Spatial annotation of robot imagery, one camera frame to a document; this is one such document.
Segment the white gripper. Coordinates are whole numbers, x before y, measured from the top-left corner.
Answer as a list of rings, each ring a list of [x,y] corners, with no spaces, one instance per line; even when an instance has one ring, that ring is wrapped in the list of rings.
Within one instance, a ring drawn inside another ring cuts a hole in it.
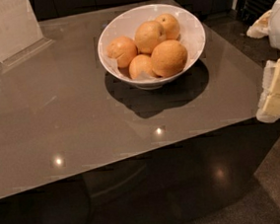
[[[246,35],[252,38],[268,37],[270,45],[280,50],[280,0],[247,29]],[[256,118],[273,123],[280,118],[280,58],[268,61],[263,70],[263,92],[259,98]]]

